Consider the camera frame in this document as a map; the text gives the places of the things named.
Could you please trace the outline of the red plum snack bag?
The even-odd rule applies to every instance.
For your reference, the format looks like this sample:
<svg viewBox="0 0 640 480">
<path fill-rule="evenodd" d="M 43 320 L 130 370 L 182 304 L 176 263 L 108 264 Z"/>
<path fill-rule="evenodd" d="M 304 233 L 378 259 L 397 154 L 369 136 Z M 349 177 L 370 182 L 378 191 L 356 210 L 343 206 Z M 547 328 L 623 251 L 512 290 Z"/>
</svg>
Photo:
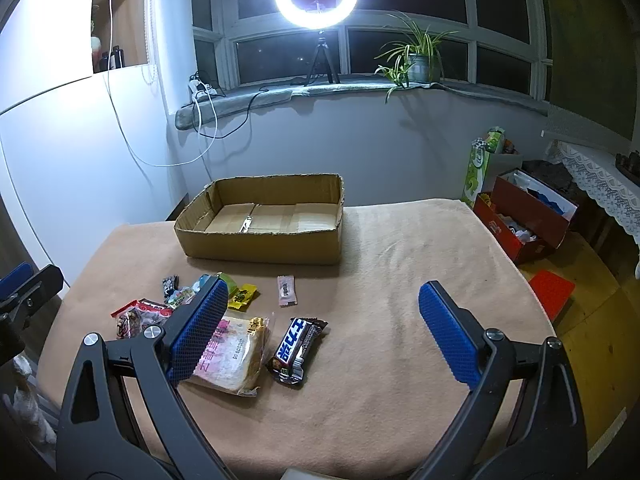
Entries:
<svg viewBox="0 0 640 480">
<path fill-rule="evenodd" d="M 128 339 L 144 332 L 152 325 L 162 326 L 171 317 L 172 310 L 147 299 L 132 300 L 111 313 L 116 322 L 116 338 Z"/>
</svg>

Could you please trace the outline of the black patterned candy wrapper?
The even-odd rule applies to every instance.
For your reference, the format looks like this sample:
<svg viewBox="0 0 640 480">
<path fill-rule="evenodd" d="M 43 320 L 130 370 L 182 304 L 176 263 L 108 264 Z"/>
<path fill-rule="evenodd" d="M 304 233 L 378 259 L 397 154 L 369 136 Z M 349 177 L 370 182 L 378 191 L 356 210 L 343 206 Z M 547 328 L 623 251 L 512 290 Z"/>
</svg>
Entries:
<svg viewBox="0 0 640 480">
<path fill-rule="evenodd" d="M 179 287 L 178 275 L 169 275 L 169 276 L 166 276 L 166 278 L 163 278 L 162 287 L 163 287 L 163 302 L 165 304 L 168 304 L 169 299 Z"/>
</svg>

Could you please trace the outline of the blue green jelly packet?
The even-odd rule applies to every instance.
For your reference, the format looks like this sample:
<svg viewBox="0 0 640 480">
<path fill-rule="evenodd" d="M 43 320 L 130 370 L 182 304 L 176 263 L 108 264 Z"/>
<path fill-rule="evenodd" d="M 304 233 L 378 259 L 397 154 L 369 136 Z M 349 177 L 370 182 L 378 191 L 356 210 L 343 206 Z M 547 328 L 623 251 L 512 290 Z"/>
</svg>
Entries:
<svg viewBox="0 0 640 480">
<path fill-rule="evenodd" d="M 172 310 L 181 307 L 183 304 L 188 304 L 192 298 L 200 292 L 206 282 L 210 279 L 209 274 L 202 274 L 192 285 L 179 286 L 176 292 L 169 299 L 166 306 Z"/>
</svg>

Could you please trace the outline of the packaged toast bread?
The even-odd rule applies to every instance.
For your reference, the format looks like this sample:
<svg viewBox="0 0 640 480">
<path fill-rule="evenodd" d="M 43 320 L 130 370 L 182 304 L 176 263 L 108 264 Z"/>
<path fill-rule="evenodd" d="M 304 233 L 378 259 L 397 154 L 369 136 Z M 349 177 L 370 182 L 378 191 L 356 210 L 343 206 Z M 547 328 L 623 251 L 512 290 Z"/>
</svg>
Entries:
<svg viewBox="0 0 640 480">
<path fill-rule="evenodd" d="M 269 336 L 270 318 L 225 315 L 188 382 L 232 396 L 257 396 Z"/>
</svg>

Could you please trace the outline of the yellow candy wrapper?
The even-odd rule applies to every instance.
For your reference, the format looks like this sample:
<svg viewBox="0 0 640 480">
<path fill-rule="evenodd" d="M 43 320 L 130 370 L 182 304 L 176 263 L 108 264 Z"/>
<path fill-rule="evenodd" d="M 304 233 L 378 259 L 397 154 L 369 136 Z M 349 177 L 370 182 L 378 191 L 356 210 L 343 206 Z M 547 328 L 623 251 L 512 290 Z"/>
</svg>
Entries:
<svg viewBox="0 0 640 480">
<path fill-rule="evenodd" d="M 233 311 L 246 311 L 258 295 L 258 288 L 255 285 L 243 284 L 230 295 L 228 308 Z"/>
</svg>

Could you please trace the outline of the brown snickers bar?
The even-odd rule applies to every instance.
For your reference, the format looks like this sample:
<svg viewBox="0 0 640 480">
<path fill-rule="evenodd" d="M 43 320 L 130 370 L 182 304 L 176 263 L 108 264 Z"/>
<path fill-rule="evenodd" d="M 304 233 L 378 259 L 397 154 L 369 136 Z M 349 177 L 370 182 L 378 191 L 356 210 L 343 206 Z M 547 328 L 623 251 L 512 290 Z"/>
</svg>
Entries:
<svg viewBox="0 0 640 480">
<path fill-rule="evenodd" d="M 266 367 L 276 382 L 298 387 L 305 379 L 305 362 L 316 340 L 328 327 L 321 318 L 291 318 Z"/>
</svg>

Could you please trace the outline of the pink white candy sachet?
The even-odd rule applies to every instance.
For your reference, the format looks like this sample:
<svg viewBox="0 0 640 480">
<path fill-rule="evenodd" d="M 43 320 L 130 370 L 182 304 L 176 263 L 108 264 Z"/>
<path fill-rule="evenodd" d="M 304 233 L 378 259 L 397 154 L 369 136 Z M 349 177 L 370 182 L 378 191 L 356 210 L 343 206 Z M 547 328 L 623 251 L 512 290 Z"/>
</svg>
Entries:
<svg viewBox="0 0 640 480">
<path fill-rule="evenodd" d="M 293 275 L 280 275 L 277 278 L 278 301 L 280 307 L 291 307 L 297 304 L 295 278 Z"/>
</svg>

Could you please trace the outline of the green jelly cup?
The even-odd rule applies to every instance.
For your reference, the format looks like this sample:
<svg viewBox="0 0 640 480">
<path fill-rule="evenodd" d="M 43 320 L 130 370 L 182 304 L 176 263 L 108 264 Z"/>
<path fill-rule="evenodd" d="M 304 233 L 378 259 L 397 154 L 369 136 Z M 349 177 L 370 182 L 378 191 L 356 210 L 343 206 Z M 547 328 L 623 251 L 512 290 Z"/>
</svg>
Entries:
<svg viewBox="0 0 640 480">
<path fill-rule="evenodd" d="M 228 297 L 232 298 L 236 291 L 238 290 L 238 284 L 235 283 L 235 280 L 224 272 L 218 272 L 217 278 L 224 282 L 227 286 Z"/>
</svg>

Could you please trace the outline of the red plastic lid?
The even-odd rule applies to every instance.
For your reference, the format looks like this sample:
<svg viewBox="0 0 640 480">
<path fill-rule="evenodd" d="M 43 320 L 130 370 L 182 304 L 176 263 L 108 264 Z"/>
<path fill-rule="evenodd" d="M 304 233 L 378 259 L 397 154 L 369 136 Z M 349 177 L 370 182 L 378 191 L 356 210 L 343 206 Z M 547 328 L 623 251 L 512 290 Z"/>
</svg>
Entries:
<svg viewBox="0 0 640 480">
<path fill-rule="evenodd" d="M 548 270 L 538 271 L 528 282 L 544 312 L 554 322 L 570 302 L 576 284 Z"/>
</svg>

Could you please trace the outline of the grey windowsill cushion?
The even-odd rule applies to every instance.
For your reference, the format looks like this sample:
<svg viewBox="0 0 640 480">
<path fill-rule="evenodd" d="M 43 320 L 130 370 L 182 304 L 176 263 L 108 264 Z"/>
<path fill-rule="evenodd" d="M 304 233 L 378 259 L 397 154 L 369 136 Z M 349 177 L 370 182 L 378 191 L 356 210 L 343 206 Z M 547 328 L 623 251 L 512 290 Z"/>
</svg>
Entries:
<svg viewBox="0 0 640 480">
<path fill-rule="evenodd" d="M 359 77 L 341 84 L 264 84 L 261 87 L 243 87 L 227 91 L 223 96 L 216 94 L 202 94 L 198 102 L 180 107 L 174 115 L 174 126 L 179 131 L 186 131 L 198 125 L 198 118 L 202 118 L 205 125 L 215 118 L 225 118 L 236 114 L 247 114 L 252 110 L 283 105 L 294 99 L 320 99 L 329 96 L 348 96 L 349 94 L 377 93 L 387 96 L 413 90 L 438 90 L 460 96 L 460 98 L 487 101 L 530 110 L 531 112 L 547 116 L 550 104 L 539 101 L 531 96 L 519 94 L 504 89 L 495 89 L 482 84 L 469 84 L 466 81 L 431 82 L 430 84 L 409 84 L 402 90 L 390 81 L 378 77 Z"/>
</svg>

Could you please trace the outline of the white power strip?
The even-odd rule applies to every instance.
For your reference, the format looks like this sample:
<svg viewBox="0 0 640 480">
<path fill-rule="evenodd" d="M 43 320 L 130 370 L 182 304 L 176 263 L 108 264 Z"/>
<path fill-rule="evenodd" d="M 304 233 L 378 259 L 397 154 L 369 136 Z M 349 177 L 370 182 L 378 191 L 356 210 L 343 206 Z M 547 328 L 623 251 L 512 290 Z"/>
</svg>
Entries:
<svg viewBox="0 0 640 480">
<path fill-rule="evenodd" d="M 213 99 L 218 96 L 218 91 L 211 84 L 201 81 L 197 74 L 193 74 L 189 78 L 188 86 L 194 103 L 197 103 L 200 99 Z"/>
</svg>

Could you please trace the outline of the white lace cloth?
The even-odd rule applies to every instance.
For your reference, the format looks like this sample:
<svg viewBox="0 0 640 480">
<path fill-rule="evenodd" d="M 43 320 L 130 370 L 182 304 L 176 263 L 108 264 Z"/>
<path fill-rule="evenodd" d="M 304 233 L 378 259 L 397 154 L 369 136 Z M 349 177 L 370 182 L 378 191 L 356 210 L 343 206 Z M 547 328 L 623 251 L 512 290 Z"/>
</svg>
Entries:
<svg viewBox="0 0 640 480">
<path fill-rule="evenodd" d="M 604 151 L 553 140 L 547 159 L 562 164 L 578 188 L 594 200 L 639 245 L 639 187 L 615 167 Z"/>
</svg>

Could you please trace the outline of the black tripod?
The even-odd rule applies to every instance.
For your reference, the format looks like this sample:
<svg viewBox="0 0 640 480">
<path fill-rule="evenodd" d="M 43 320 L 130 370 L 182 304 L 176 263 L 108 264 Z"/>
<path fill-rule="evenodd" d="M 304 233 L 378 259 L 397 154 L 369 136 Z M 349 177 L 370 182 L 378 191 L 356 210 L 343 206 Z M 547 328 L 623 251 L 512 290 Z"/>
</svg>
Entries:
<svg viewBox="0 0 640 480">
<path fill-rule="evenodd" d="M 328 84 L 339 84 L 341 82 L 340 75 L 333 62 L 331 49 L 326 41 L 326 33 L 323 30 L 318 31 L 317 44 L 314 47 L 314 54 L 311 57 L 311 64 L 304 85 L 310 86 L 320 77 L 326 77 Z"/>
</svg>

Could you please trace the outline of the potted spider plant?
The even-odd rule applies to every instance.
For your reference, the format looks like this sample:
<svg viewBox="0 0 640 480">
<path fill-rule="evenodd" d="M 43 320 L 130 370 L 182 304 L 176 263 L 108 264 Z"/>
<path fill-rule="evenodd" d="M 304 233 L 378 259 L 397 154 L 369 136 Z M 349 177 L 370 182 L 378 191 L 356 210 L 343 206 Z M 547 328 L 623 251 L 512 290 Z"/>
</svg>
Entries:
<svg viewBox="0 0 640 480">
<path fill-rule="evenodd" d="M 385 103 L 400 90 L 408 90 L 413 84 L 434 84 L 442 78 L 442 54 L 440 45 L 454 36 L 456 30 L 431 32 L 404 12 L 390 13 L 401 25 L 403 40 L 386 42 L 375 57 L 378 64 L 375 75 L 380 75 L 393 85 L 385 93 Z"/>
</svg>

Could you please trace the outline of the white window frame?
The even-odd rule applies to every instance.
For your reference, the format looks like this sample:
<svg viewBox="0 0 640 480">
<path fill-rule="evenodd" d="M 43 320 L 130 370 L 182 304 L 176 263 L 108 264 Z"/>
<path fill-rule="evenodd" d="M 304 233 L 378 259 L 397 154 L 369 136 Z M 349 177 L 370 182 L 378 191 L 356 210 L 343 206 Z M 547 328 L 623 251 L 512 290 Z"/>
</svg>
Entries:
<svg viewBox="0 0 640 480">
<path fill-rule="evenodd" d="M 319 35 L 289 22 L 276 0 L 191 0 L 198 71 L 231 90 L 267 82 L 322 84 Z M 440 72 L 537 100 L 550 93 L 544 0 L 357 0 L 324 36 L 342 79 L 372 75 L 413 27 L 440 38 Z"/>
</svg>

